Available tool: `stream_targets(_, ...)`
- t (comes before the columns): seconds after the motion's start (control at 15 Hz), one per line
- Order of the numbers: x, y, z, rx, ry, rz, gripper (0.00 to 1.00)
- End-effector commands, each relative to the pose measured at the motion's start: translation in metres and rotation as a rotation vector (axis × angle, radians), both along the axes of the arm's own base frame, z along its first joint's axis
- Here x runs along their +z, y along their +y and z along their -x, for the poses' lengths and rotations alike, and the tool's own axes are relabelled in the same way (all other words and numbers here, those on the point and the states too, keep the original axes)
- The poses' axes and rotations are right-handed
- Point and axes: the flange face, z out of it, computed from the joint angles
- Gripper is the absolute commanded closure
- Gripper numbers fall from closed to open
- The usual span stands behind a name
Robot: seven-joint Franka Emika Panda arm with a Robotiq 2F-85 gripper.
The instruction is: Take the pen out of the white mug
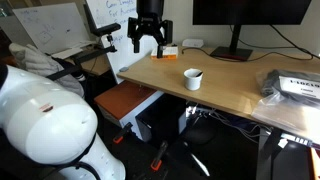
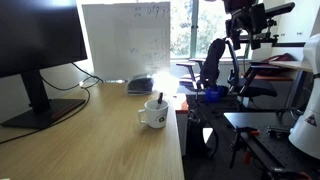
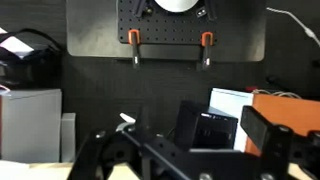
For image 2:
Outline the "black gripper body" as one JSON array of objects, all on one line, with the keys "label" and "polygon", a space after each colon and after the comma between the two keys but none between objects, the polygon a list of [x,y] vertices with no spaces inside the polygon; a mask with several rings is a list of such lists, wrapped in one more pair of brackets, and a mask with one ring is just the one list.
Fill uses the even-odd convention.
[{"label": "black gripper body", "polygon": [[249,35],[251,49],[261,47],[261,43],[254,39],[267,27],[265,6],[257,4],[256,0],[223,0],[225,12],[231,15],[226,24],[227,36],[232,40],[235,50],[240,48],[240,34],[245,30]]}]

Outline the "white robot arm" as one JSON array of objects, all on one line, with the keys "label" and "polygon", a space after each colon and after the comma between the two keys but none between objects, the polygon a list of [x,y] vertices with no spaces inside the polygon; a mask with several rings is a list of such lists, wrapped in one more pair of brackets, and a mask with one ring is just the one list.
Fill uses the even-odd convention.
[{"label": "white robot arm", "polygon": [[310,36],[303,46],[302,63],[313,73],[313,89],[304,113],[290,129],[289,141],[305,154],[320,159],[320,34]]}]

